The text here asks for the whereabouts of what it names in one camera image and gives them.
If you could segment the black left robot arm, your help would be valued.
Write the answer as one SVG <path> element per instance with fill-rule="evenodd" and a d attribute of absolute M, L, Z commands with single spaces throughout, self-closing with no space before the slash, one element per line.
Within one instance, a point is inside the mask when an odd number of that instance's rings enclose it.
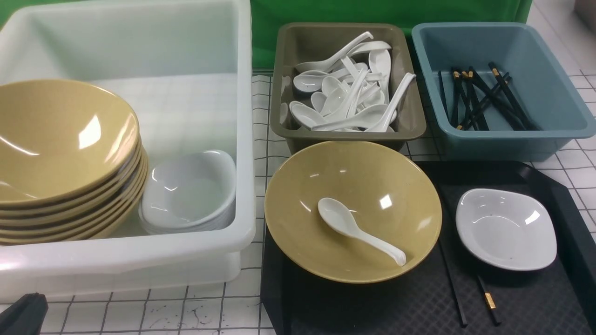
<path fill-rule="evenodd" d="M 25 294 L 1 312 L 0 333 L 2 335 L 39 335 L 47 310 L 45 295 Z"/>

